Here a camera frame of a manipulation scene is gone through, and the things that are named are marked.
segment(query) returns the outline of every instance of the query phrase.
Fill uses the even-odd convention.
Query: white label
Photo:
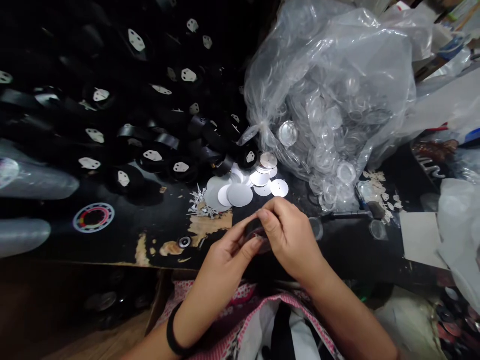
[[[141,53],[145,50],[145,43],[143,39],[132,29],[128,29],[128,40],[135,50]]]
[[[212,38],[210,36],[203,36],[203,46],[206,47],[208,50],[212,47],[214,42],[212,41]]]
[[[118,182],[125,188],[128,184],[130,184],[130,178],[125,172],[120,170],[118,172]]]
[[[164,94],[164,95],[172,95],[172,92],[166,88],[164,88],[163,86],[158,86],[158,85],[152,85],[150,84],[150,86],[152,88],[154,88],[157,92],[159,92],[160,94]]]
[[[105,143],[104,135],[96,129],[85,129],[86,133],[94,142],[103,144]]]
[[[8,72],[0,71],[0,84],[10,84],[14,80],[14,77]]]
[[[188,30],[190,30],[192,33],[196,33],[197,30],[199,29],[199,23],[195,19],[190,19],[186,23],[186,27]]]
[[[198,103],[194,103],[192,106],[190,106],[190,114],[191,115],[196,115],[200,112],[200,106]]]
[[[143,148],[144,145],[142,144],[142,142],[140,140],[137,140],[137,139],[128,139],[128,145],[133,145],[133,146],[136,146],[138,148]]]
[[[181,71],[181,78],[183,81],[194,83],[197,81],[197,74],[187,68]]]
[[[151,161],[162,161],[163,157],[158,153],[158,151],[148,150],[143,153],[143,156]]]
[[[107,100],[110,96],[110,92],[104,89],[95,88],[96,91],[93,93],[93,101],[98,103],[99,101]]]
[[[177,74],[175,73],[175,70],[173,70],[171,67],[166,68],[166,75],[172,80],[174,83],[177,82]]]
[[[177,162],[173,167],[173,171],[176,173],[185,173],[188,169],[190,169],[190,166],[184,162]]]
[[[89,170],[97,170],[101,165],[100,161],[89,157],[82,157],[81,159],[78,159],[78,162],[80,163],[82,169]]]
[[[253,160],[255,160],[255,154],[253,151],[250,151],[246,156],[246,162],[251,163]]]

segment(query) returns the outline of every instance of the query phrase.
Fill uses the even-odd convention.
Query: circular label
[[[114,208],[104,202],[85,206],[73,218],[73,227],[78,232],[92,234],[105,229],[115,217]]]

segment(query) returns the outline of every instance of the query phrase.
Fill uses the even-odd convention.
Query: clear plastic bag
[[[457,149],[448,167],[457,179],[480,185],[480,149]]]
[[[239,145],[260,133],[260,148],[298,178],[326,182],[320,203],[335,209],[351,203],[348,171],[358,179],[415,101],[412,45],[365,9],[287,0],[250,64],[244,95],[251,126]],[[325,197],[331,185],[337,196]]]

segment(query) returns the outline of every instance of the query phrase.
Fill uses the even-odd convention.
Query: hand
[[[308,217],[282,197],[257,211],[275,257],[307,291],[315,286],[325,259]]]
[[[245,228],[256,218],[257,214],[253,214],[239,222],[211,246],[173,321],[175,339],[183,348],[195,345],[227,307],[247,266],[260,250],[262,240],[256,237],[239,245]]]

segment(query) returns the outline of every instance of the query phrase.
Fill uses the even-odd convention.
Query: worn black table
[[[226,228],[254,213],[272,198],[272,195],[260,197],[254,194],[248,206],[233,208],[232,213],[224,215],[224,229],[207,235],[200,231],[199,234],[198,228],[203,229],[205,224],[196,226],[197,233],[191,232],[194,226],[187,215],[193,199],[190,192],[197,190],[197,184],[171,183],[148,173],[145,176],[150,181],[142,197],[128,199],[111,193],[92,177],[82,179],[80,189],[68,199],[45,202],[3,199],[2,212],[8,217],[30,216],[51,223],[52,234],[46,243],[23,256],[61,262],[198,270],[210,246],[225,234]],[[200,188],[205,188],[211,177],[209,174],[205,176],[199,180]],[[309,217],[321,214],[320,208],[309,199],[306,182],[296,179],[281,166],[277,178],[287,181],[290,191],[286,198],[301,211]],[[166,187],[163,194],[161,187]],[[112,223],[98,232],[78,232],[73,226],[74,217],[82,208],[94,203],[107,203],[114,208]],[[342,279],[398,285],[437,284],[439,269],[403,258],[398,218],[387,226],[388,241],[375,240],[370,235],[369,223],[368,219],[336,220],[323,226],[324,235],[319,246]],[[202,238],[202,241],[197,241],[196,246],[186,248],[179,255],[160,254],[164,244],[177,242],[185,236]],[[256,256],[245,276],[290,279],[271,252]]]

